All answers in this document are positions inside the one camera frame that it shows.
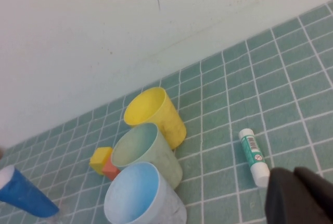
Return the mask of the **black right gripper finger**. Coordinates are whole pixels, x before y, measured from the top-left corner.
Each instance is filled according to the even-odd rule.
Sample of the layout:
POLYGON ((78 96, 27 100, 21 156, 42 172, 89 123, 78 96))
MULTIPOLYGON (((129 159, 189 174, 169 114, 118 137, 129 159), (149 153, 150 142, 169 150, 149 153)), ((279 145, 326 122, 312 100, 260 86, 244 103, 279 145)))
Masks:
POLYGON ((332 183, 305 167, 271 170, 267 223, 332 223, 332 183))

